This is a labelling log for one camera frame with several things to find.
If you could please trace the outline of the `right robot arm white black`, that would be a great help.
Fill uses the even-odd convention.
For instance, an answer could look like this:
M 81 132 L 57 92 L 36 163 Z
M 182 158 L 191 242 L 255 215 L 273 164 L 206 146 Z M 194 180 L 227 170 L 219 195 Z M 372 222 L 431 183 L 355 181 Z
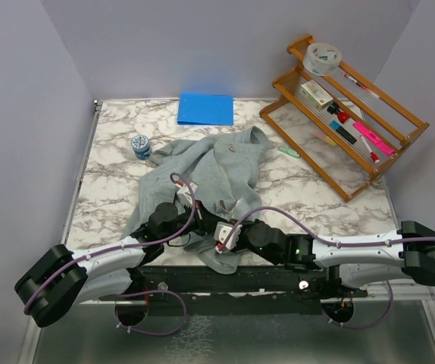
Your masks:
M 285 234 L 263 221 L 243 226 L 236 251 L 249 250 L 292 271 L 328 271 L 324 290 L 339 297 L 377 281 L 412 279 L 435 287 L 435 231 L 404 221 L 398 230 L 356 237 Z

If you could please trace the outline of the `grey zip-up jacket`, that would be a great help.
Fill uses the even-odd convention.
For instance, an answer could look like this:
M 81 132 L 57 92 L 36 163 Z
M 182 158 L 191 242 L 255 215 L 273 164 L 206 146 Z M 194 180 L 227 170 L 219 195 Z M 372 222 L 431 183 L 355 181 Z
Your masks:
M 174 140 L 153 152 L 150 159 L 157 168 L 139 179 L 137 205 L 122 237 L 146 223 L 158 204 L 175 200 L 173 172 L 196 184 L 196 199 L 214 215 L 238 219 L 260 207 L 258 167 L 271 147 L 260 128 L 250 127 L 200 140 Z

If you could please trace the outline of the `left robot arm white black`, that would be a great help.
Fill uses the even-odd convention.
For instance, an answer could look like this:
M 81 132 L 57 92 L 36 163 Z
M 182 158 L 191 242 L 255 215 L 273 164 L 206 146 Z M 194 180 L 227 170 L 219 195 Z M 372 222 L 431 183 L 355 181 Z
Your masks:
M 24 304 L 24 314 L 44 328 L 86 298 L 119 293 L 128 300 L 138 297 L 142 280 L 129 271 L 160 256 L 170 240 L 188 234 L 209 235 L 222 245 L 232 227 L 200 202 L 183 212 L 173 203 L 163 202 L 146 223 L 117 243 L 80 250 L 69 250 L 63 244 L 51 247 L 17 281 L 14 290 Z

